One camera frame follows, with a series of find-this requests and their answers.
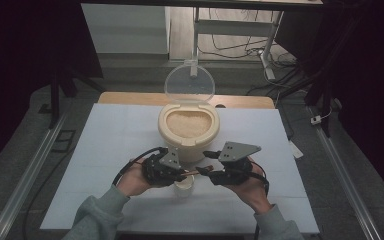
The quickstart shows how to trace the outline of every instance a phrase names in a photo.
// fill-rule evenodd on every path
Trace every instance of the person's left hand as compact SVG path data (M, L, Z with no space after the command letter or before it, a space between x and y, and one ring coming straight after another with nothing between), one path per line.
M142 165L133 164L126 173L121 177L117 184L117 188L127 197L137 196L151 188L151 185L142 175Z

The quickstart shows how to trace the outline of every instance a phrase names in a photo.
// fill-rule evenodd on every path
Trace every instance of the gray sleeve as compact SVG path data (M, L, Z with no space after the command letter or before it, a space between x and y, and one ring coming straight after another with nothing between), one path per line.
M123 221L121 210L130 200L114 185L99 199L88 197L79 207L73 228L64 240L113 240L118 224Z
M277 205L261 215L254 215L260 227L259 240L303 240L294 221L285 221Z

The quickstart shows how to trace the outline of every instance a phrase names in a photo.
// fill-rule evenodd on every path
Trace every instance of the transparent toilet lid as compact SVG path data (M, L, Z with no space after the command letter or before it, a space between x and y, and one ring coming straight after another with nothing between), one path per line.
M170 72L164 90L173 101L207 102L214 96L214 79L203 67L184 64Z

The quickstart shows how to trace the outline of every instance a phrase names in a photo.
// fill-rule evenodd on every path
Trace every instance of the human hand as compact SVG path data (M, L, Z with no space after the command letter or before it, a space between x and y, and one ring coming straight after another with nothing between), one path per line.
M121 177L117 184L117 188L127 197L137 196L151 188L151 185L142 175L143 158L133 164L126 173Z
M254 163L252 163L252 171L259 175L264 174L263 170ZM261 180L250 177L240 185L225 185L224 187L236 193L256 214L266 213L273 207L267 199L264 184Z

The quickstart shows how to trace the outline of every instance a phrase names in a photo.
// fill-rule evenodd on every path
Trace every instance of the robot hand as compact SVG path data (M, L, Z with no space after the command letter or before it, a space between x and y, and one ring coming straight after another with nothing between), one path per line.
M137 163L139 159L156 151L159 153L152 154L141 163L142 174L150 185L170 186L174 183L174 181L182 181L186 178L186 176L182 175L186 173L186 171L180 167L177 150L158 147L146 151L127 163L114 178L113 184L117 185L121 176L123 176L127 169L129 169L133 164Z
M248 158L249 155L260 150L261 147L259 146L226 142L222 151L204 152L204 156L218 159L224 166L223 170L209 171L208 169L199 167L196 169L201 175L208 176L214 185L239 185L245 182L249 177L257 178L264 183L264 188L267 194L269 190L269 182L266 179L265 173L264 175L259 175L252 172L252 164L256 163L251 162Z

